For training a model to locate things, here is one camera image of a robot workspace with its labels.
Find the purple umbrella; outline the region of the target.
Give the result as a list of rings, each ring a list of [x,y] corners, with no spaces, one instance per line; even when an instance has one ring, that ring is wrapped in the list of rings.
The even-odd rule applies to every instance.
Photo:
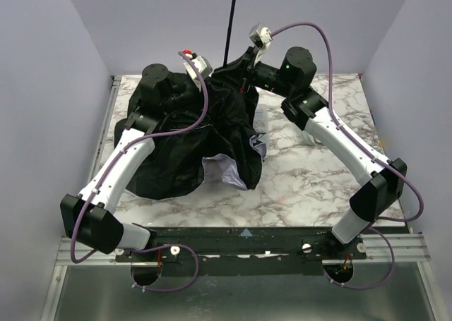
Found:
[[[204,69],[207,95],[192,70],[177,73],[161,63],[146,66],[133,91],[127,117],[114,127],[114,142],[131,129],[156,133],[155,149],[133,172],[126,190],[161,200],[188,195],[206,179],[207,163],[240,190],[261,180],[266,146],[253,127],[259,94],[242,74]]]

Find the mint green umbrella case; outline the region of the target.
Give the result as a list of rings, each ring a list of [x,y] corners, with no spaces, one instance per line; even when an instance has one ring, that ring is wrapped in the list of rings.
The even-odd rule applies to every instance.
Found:
[[[306,131],[302,131],[302,138],[307,145],[322,145],[322,142],[320,140]]]

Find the clear plastic screw box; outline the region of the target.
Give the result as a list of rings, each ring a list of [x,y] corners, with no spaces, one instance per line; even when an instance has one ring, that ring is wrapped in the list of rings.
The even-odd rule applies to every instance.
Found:
[[[257,105],[253,127],[259,135],[264,135],[268,132],[268,106],[266,104]]]

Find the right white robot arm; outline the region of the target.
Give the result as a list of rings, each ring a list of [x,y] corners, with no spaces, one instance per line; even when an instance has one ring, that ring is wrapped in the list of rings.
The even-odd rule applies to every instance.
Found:
[[[332,102],[311,86],[316,65],[307,49],[288,49],[279,68],[261,62],[262,55],[262,49],[251,50],[245,76],[248,84],[282,96],[284,115],[327,147],[360,185],[349,200],[348,211],[330,232],[333,242],[349,244],[400,198],[407,164],[376,151],[338,119]]]

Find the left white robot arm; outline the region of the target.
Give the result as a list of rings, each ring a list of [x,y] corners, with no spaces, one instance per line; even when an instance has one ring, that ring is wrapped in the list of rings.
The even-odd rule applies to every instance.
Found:
[[[60,210],[64,230],[71,240],[71,252],[77,243],[104,254],[117,248],[151,247],[153,233],[149,228],[120,222],[114,212],[133,175],[155,150],[154,137],[167,120],[160,105],[176,90],[172,76],[161,63],[143,69],[136,88],[138,102],[126,118],[114,151],[79,194],[67,194],[61,200]]]

